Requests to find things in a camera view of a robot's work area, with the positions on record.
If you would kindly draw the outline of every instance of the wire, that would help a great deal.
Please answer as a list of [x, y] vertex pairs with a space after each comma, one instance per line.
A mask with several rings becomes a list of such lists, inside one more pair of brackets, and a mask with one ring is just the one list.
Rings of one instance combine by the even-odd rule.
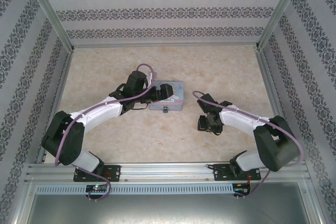
[[267, 179], [267, 177], [270, 174], [270, 172], [271, 172], [271, 170], [268, 170], [268, 172], [263, 177], [262, 181], [258, 184], [258, 186], [252, 192], [250, 192], [248, 195], [246, 195], [245, 198], [251, 197], [253, 194], [255, 194], [261, 188], [262, 184]]
[[247, 189], [247, 190], [250, 190], [250, 189], [251, 189], [251, 175], [250, 175], [250, 173], [247, 174], [247, 178], [248, 178], [248, 182], [247, 182], [247, 184], [248, 184], [248, 189]]
[[131, 109], [131, 110], [145, 110], [145, 109], [147, 109], [147, 107], [148, 107], [148, 103], [147, 103], [147, 105], [146, 105], [146, 107], [144, 107], [144, 108], [138, 108], [138, 109]]
[[109, 178], [111, 177], [111, 174], [109, 172], [104, 172], [102, 175], [106, 174]]
[[85, 172], [85, 173], [87, 173], [87, 174], [89, 174], [89, 175], [92, 175], [92, 176], [95, 176], [95, 177], [97, 177], [97, 178], [100, 178], [100, 179], [105, 180], [105, 181], [106, 181], [106, 185], [108, 186], [108, 190], [107, 190], [106, 194], [102, 195], [102, 196], [101, 196], [100, 198], [98, 198], [98, 199], [92, 199], [92, 198], [90, 197], [90, 195], [91, 195], [91, 193], [92, 193], [93, 191], [89, 191], [89, 194], [88, 194], [88, 199], [89, 199], [89, 201], [92, 201], [92, 200], [93, 200], [93, 201], [97, 202], [97, 201], [100, 201], [100, 200], [106, 198], [106, 197], [110, 194], [111, 189], [112, 189], [112, 186], [111, 186], [110, 181], [109, 181], [107, 178], [102, 177], [102, 176], [99, 176], [99, 175], [97, 175], [97, 174], [95, 174], [95, 173], [89, 172], [88, 170], [85, 170], [85, 169], [80, 168], [80, 167], [77, 167], [77, 169], [79, 169], [79, 170], [81, 170], [82, 172]]
[[278, 131], [282, 132], [283, 134], [287, 135], [290, 139], [292, 139], [293, 142], [296, 144], [297, 148], [298, 148], [299, 151], [300, 151], [300, 157], [299, 157], [299, 159], [298, 159], [295, 163], [286, 165], [287, 167], [290, 167], [290, 166], [296, 166], [296, 165], [300, 164], [300, 163], [303, 161], [303, 158], [304, 158], [304, 156], [305, 156], [304, 153], [303, 153], [303, 147], [302, 147], [301, 144], [296, 140], [296, 138], [295, 138], [294, 136], [292, 136], [289, 132], [285, 131], [283, 128], [280, 128], [279, 126], [277, 126], [277, 125], [275, 125], [275, 124], [273, 124], [273, 123], [271, 123], [271, 122], [268, 122], [268, 121], [266, 121], [266, 120], [260, 118], [259, 116], [252, 115], [252, 114], [247, 113], [247, 112], [245, 112], [245, 111], [238, 110], [238, 109], [232, 109], [232, 108], [225, 107], [225, 106], [222, 106], [222, 105], [217, 104], [217, 103], [213, 103], [213, 102], [206, 101], [206, 100], [200, 98], [199, 96], [197, 96], [196, 93], [203, 94], [203, 95], [204, 95], [204, 93], [202, 93], [202, 92], [200, 92], [200, 91], [197, 91], [197, 90], [193, 91], [193, 96], [196, 97], [197, 99], [199, 99], [200, 101], [204, 102], [204, 103], [207, 103], [207, 104], [210, 104], [210, 105], [212, 105], [212, 106], [216, 106], [216, 107], [219, 107], [219, 108], [222, 108], [222, 109], [225, 109], [225, 110], [229, 110], [229, 111], [232, 111], [232, 112], [237, 112], [237, 113], [239, 113], [239, 114], [242, 114], [242, 115], [245, 115], [245, 116], [247, 116], [247, 117], [249, 117], [249, 118], [252, 118], [253, 120], [259, 120], [260, 122], [265, 123], [265, 124], [268, 124], [269, 126], [275, 128], [275, 129], [277, 129]]
[[[143, 96], [144, 94], [146, 94], [148, 91], [150, 91], [150, 89], [152, 88], [152, 86], [153, 86], [153, 84], [154, 84], [154, 81], [155, 81], [155, 72], [154, 72], [153, 68], [152, 68], [150, 65], [145, 64], [145, 63], [142, 63], [142, 64], [138, 65], [138, 67], [136, 68], [136, 70], [138, 71], [139, 68], [140, 68], [141, 66], [146, 66], [146, 67], [148, 67], [148, 68], [151, 70], [151, 72], [152, 72], [151, 84], [149, 85], [149, 87], [147, 87], [147, 89], [146, 89], [145, 91], [143, 91], [141, 94], [138, 94], [138, 95], [136, 95], [136, 96], [129, 97], [129, 98], [124, 98], [124, 99], [119, 99], [119, 100], [113, 100], [113, 101], [109, 101], [109, 102], [103, 102], [103, 103], [97, 104], [97, 105], [95, 105], [95, 106], [92, 106], [92, 107], [88, 108], [87, 110], [85, 110], [85, 111], [84, 111], [83, 113], [81, 113], [80, 115], [78, 115], [75, 119], [73, 119], [73, 120], [71, 121], [71, 123], [69, 124], [69, 126], [66, 128], [65, 133], [64, 133], [64, 135], [63, 135], [63, 137], [62, 137], [62, 139], [61, 139], [61, 142], [59, 143], [58, 150], [57, 150], [57, 154], [56, 154], [56, 158], [55, 158], [55, 166], [58, 166], [58, 165], [60, 164], [59, 157], [60, 157], [60, 154], [61, 154], [61, 151], [62, 151], [64, 142], [65, 142], [65, 139], [66, 139], [67, 135], [69, 134], [69, 131], [70, 131], [71, 127], [72, 127], [72, 126], [74, 125], [74, 123], [76, 123], [76, 121], [79, 120], [82, 116], [88, 114], [90, 111], [92, 111], [92, 110], [94, 110], [94, 109], [96, 109], [96, 108], [99, 108], [99, 107], [101, 107], [101, 106], [105, 106], [105, 105], [112, 104], [112, 103], [117, 103], [117, 102], [130, 101], [130, 100], [139, 98], [139, 97]], [[109, 189], [108, 189], [108, 192], [107, 192], [106, 194], [104, 194], [103, 196], [101, 196], [99, 199], [95, 199], [95, 201], [102, 200], [102, 199], [106, 198], [106, 197], [110, 194], [110, 192], [111, 192], [111, 183], [110, 183], [110, 181], [109, 181], [107, 178], [104, 178], [104, 177], [99, 176], [99, 175], [97, 175], [97, 174], [95, 174], [95, 173], [89, 172], [88, 170], [85, 170], [85, 169], [83, 169], [83, 168], [81, 168], [81, 167], [77, 167], [77, 168], [78, 168], [79, 170], [81, 170], [81, 171], [87, 173], [87, 174], [90, 174], [90, 175], [95, 176], [95, 177], [97, 177], [97, 178], [103, 179], [103, 180], [105, 180], [105, 181], [107, 182], [107, 184], [108, 184], [108, 188], [109, 188]]]
[[241, 193], [238, 193], [238, 192], [234, 192], [234, 194], [237, 194], [237, 195], [239, 195], [239, 196], [242, 196], [243, 197], [243, 199], [245, 199], [246, 198], [246, 196], [244, 195], [244, 194], [241, 194]]
[[122, 87], [124, 87], [126, 84], [125, 83], [122, 83], [120, 84], [117, 88], [116, 88], [116, 91], [119, 91]]

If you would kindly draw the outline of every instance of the black mounting bracket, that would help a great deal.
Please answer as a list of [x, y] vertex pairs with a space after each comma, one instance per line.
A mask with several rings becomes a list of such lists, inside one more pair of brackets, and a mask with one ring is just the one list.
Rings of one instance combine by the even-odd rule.
[[[120, 165], [104, 165], [101, 176], [107, 178], [109, 182], [119, 182], [120, 171], [121, 171]], [[85, 172], [82, 172], [79, 169], [75, 170], [74, 182], [104, 182], [104, 181], [105, 180], [89, 175]]]
[[251, 169], [247, 172], [240, 173], [239, 176], [236, 177], [230, 170], [230, 164], [208, 165], [208, 168], [214, 171], [215, 181], [248, 180], [248, 175], [250, 175], [250, 180], [261, 180], [259, 169]]

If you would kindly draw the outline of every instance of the metal plate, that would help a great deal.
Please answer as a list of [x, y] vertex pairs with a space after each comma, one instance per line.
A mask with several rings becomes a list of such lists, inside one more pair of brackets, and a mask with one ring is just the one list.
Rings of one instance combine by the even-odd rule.
[[297, 183], [265, 183], [251, 199], [232, 194], [37, 195], [29, 224], [309, 223]]
[[215, 181], [237, 181], [237, 180], [248, 180], [248, 174], [251, 176], [251, 180], [261, 180], [260, 170], [252, 169], [248, 172], [241, 174], [236, 177], [230, 170], [229, 164], [214, 164], [208, 165], [208, 168], [214, 171]]
[[[101, 176], [107, 178], [110, 182], [119, 182], [120, 165], [104, 165]], [[74, 174], [74, 182], [103, 182], [103, 179], [89, 175], [81, 170], [76, 169]]]

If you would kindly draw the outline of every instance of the marble floor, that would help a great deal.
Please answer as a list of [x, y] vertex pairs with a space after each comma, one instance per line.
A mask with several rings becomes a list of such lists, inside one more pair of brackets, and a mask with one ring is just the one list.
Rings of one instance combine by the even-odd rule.
[[[220, 136], [197, 131], [203, 112], [192, 95], [200, 90], [218, 102], [272, 116], [252, 46], [75, 49], [59, 110], [71, 113], [100, 102], [140, 63], [150, 64], [157, 80], [184, 82], [183, 110], [129, 111], [107, 120], [85, 135], [86, 150], [106, 163], [136, 163], [228, 161], [256, 149], [252, 137], [230, 126]], [[53, 162], [48, 154], [46, 163]]]

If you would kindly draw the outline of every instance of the robotic arm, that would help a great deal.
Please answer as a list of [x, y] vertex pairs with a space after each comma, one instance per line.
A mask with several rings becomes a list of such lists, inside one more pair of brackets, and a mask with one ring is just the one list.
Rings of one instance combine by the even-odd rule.
[[[201, 99], [216, 103], [210, 94], [204, 94]], [[229, 108], [225, 110], [214, 105], [210, 105], [201, 100], [197, 101], [207, 116], [201, 115], [198, 119], [197, 129], [199, 131], [211, 132], [220, 135], [223, 125], [236, 127], [255, 138], [257, 151], [241, 152], [230, 160], [230, 170], [239, 177], [241, 173], [255, 168], [266, 167], [273, 172], [277, 172], [284, 165], [300, 155], [299, 148], [291, 138], [283, 132], [271, 127], [263, 121], [270, 122], [293, 136], [293, 133], [284, 118], [275, 116], [274, 118], [262, 118], [240, 110], [232, 103], [224, 101], [219, 105]]]
[[[127, 82], [121, 84], [115, 92], [110, 93], [103, 101], [85, 110], [70, 114], [67, 114], [64, 111], [59, 111], [54, 116], [43, 137], [42, 147], [56, 157], [61, 140], [68, 126], [75, 120], [76, 122], [73, 123], [66, 135], [59, 155], [59, 161], [64, 165], [71, 164], [94, 174], [101, 175], [104, 162], [92, 153], [82, 149], [84, 135], [104, 121], [116, 118], [117, 116], [121, 116], [129, 110], [132, 110], [136, 103], [148, 104], [165, 100], [172, 96], [173, 88], [168, 84], [162, 84], [160, 90], [157, 90], [156, 87], [153, 86], [146, 94], [139, 96], [145, 89], [150, 87], [155, 78], [153, 73], [154, 72], [151, 72], [148, 75], [145, 75], [143, 72], [133, 71], [129, 75]], [[134, 96], [139, 97], [132, 100], [126, 99]], [[115, 100], [127, 101], [113, 103]]]

